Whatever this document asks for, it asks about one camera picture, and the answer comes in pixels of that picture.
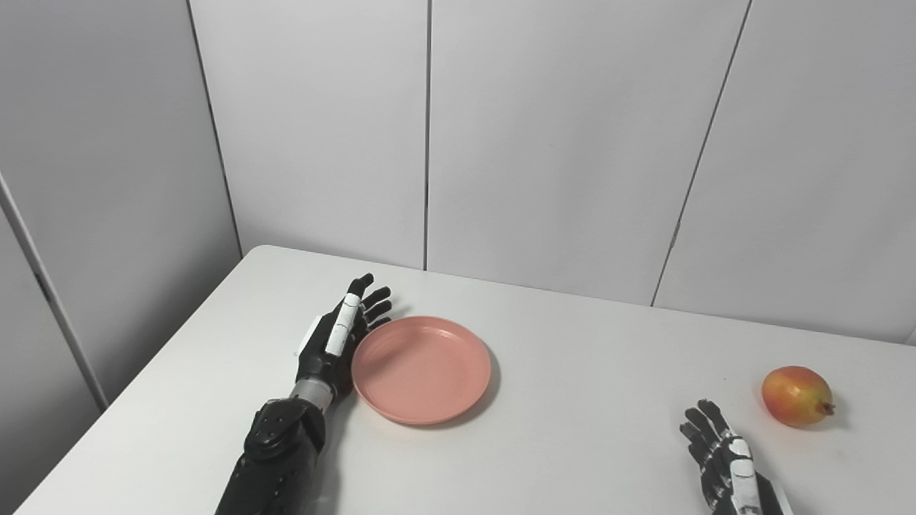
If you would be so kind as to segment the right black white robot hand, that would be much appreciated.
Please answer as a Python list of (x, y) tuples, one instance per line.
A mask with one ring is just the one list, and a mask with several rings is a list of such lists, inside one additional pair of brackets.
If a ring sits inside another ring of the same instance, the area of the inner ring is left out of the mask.
[(700, 470), (701, 492), (713, 514), (792, 514), (783, 488), (762, 475), (747, 440), (710, 400), (687, 408), (678, 430)]

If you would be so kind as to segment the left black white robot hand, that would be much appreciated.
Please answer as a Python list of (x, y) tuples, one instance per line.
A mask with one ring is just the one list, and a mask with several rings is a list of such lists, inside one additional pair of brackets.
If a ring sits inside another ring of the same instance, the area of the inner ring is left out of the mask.
[(335, 400), (351, 393), (358, 345), (391, 320), (391, 290), (382, 287), (367, 293), (373, 283), (371, 273), (354, 278), (337, 306), (314, 320), (298, 353), (296, 381), (317, 379), (331, 389)]

